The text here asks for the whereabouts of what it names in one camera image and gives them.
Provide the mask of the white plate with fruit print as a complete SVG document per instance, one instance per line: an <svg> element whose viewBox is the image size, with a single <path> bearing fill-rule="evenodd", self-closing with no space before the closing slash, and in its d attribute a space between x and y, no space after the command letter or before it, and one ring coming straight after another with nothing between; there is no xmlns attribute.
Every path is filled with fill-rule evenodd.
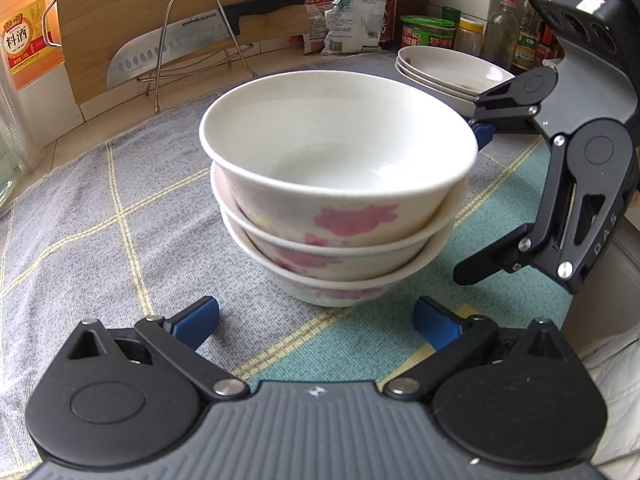
<svg viewBox="0 0 640 480"><path fill-rule="evenodd" d="M466 96L478 96L513 78L500 66L463 52L429 46L401 48L396 61L409 76Z"/></svg>

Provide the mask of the white floral bowl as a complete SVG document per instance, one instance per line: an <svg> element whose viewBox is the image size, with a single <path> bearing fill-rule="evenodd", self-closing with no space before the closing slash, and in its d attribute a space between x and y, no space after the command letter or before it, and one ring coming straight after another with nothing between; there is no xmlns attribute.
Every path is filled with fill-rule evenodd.
<svg viewBox="0 0 640 480"><path fill-rule="evenodd" d="M262 268L270 281L288 296L327 308L351 307L387 294L400 282L419 273L436 259L454 230L454 220L451 220L431 237L409 263L392 273L370 280L340 282L307 278L277 266L255 247L244 230L228 214L222 212L221 218L235 245Z"/></svg>
<svg viewBox="0 0 640 480"><path fill-rule="evenodd" d="M222 218L229 222L229 233L247 244L249 250L274 268L304 278L336 282L370 280L408 264L454 220L468 190L467 180L456 183L427 225L403 240L367 247L331 247L322 245L315 235L309 244L297 243L254 226L235 203L230 185L217 166L210 167L210 184Z"/></svg>

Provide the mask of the white bowl pink flowers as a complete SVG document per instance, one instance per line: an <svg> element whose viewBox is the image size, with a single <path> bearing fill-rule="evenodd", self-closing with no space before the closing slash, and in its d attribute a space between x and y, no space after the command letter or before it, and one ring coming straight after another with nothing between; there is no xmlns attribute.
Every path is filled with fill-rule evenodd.
<svg viewBox="0 0 640 480"><path fill-rule="evenodd" d="M472 169L468 123L391 79L302 70L226 92L198 128L250 222L273 235L361 247L424 228Z"/></svg>

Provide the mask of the clear bottle red cap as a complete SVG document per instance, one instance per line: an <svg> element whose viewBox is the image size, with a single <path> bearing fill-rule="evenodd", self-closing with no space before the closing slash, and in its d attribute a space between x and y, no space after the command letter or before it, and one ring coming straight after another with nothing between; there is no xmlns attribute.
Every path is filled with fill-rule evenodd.
<svg viewBox="0 0 640 480"><path fill-rule="evenodd" d="M515 0L501 0L500 8L488 18L480 56L508 70L518 43L519 31Z"/></svg>

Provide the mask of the yellow lid spice jar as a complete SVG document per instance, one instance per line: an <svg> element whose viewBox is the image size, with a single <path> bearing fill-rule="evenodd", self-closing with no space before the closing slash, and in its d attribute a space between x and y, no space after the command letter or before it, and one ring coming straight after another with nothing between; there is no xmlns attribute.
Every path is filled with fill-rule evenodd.
<svg viewBox="0 0 640 480"><path fill-rule="evenodd" d="M458 21L454 34L454 50L469 55L479 56L484 40L485 25L483 22L462 16Z"/></svg>

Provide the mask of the green lidded food tub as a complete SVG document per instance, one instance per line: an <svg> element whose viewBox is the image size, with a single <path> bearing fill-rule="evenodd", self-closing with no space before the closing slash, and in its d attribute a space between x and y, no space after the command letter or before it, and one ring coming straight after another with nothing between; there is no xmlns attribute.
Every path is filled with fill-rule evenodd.
<svg viewBox="0 0 640 480"><path fill-rule="evenodd" d="M456 23L443 18L420 15L403 15L401 47L430 46L451 49L454 43Z"/></svg>

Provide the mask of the grey checked cloth mat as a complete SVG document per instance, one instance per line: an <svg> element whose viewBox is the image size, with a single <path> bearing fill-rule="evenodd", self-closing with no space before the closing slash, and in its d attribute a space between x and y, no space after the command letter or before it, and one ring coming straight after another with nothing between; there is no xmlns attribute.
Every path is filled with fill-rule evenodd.
<svg viewBox="0 0 640 480"><path fill-rule="evenodd" d="M198 140L208 107L200 99L128 122L47 174L1 213L1 474L23 477L38 454L24 425L29 395L83 318L129 327L149 314L171 316L205 295L221 322L201 352L233 373L250 355L269 308L250 293L269 281L233 243L209 184ZM477 157L465 204L488 177Z"/></svg>

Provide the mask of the dark soy sauce bottle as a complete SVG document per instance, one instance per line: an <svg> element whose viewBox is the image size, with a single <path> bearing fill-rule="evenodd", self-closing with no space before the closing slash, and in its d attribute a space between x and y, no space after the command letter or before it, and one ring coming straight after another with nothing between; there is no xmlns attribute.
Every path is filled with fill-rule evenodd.
<svg viewBox="0 0 640 480"><path fill-rule="evenodd" d="M394 42L397 0L386 0L380 42L381 48L388 48Z"/></svg>

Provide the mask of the white jacket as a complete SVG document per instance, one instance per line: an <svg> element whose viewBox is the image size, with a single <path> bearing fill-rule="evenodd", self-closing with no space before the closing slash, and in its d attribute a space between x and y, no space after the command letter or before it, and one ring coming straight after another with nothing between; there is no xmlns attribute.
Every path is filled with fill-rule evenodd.
<svg viewBox="0 0 640 480"><path fill-rule="evenodd" d="M608 407L593 463L611 479L639 477L639 232L622 226L582 291L563 334Z"/></svg>

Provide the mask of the white plastic food bag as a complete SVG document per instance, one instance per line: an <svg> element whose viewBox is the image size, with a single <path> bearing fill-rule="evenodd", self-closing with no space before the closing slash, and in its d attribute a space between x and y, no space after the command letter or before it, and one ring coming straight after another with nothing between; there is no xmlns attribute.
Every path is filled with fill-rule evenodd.
<svg viewBox="0 0 640 480"><path fill-rule="evenodd" d="M354 54L378 50L386 0L334 0L324 12L323 54Z"/></svg>

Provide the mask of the red white snack bag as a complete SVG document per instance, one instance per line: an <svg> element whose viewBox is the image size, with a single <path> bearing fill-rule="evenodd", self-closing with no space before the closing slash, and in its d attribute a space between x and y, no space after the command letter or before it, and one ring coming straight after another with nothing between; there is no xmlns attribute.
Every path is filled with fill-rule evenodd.
<svg viewBox="0 0 640 480"><path fill-rule="evenodd" d="M319 52L323 49L326 38L326 10L333 8L334 0L306 0L305 9L308 15L309 32L303 34L304 54Z"/></svg>

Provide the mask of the clear glass jar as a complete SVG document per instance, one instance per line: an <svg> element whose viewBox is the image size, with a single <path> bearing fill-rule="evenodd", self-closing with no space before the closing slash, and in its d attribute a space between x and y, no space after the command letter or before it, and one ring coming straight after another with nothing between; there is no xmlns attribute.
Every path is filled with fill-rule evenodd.
<svg viewBox="0 0 640 480"><path fill-rule="evenodd" d="M11 196L17 172L30 174L40 164L41 148L27 119L6 59L1 59L1 203Z"/></svg>

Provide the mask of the orange cooking wine box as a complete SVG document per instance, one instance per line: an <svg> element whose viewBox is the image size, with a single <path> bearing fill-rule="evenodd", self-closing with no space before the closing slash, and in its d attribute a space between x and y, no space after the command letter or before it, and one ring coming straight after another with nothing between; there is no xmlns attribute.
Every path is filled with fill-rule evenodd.
<svg viewBox="0 0 640 480"><path fill-rule="evenodd" d="M54 0L1 0L1 57L17 90L64 63Z"/></svg>

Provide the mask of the black handled kitchen knife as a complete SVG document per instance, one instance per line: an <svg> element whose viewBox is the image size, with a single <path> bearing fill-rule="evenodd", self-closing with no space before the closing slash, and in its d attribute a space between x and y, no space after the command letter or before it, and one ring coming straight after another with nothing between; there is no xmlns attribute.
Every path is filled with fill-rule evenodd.
<svg viewBox="0 0 640 480"><path fill-rule="evenodd" d="M114 54L106 72L106 88L119 86L216 42L238 38L244 16L264 15L304 4L305 0L246 0L225 6L222 11L208 10L146 32L123 44Z"/></svg>

